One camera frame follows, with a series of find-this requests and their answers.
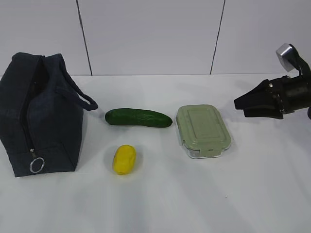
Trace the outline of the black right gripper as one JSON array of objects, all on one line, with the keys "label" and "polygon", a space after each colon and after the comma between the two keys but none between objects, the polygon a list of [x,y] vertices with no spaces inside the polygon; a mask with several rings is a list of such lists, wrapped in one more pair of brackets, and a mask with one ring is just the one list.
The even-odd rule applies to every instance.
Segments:
[{"label": "black right gripper", "polygon": [[281,77],[262,81],[254,89],[234,100],[235,109],[243,110],[245,117],[283,119],[288,107],[284,84],[288,80],[289,77]]}]

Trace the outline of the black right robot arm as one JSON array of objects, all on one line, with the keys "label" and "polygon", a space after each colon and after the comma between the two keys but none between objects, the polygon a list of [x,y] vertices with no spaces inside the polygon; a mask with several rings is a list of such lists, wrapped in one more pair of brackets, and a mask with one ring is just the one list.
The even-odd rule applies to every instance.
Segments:
[{"label": "black right robot arm", "polygon": [[234,100],[235,109],[245,117],[283,119],[285,114],[311,107],[311,79],[303,75],[263,80]]}]

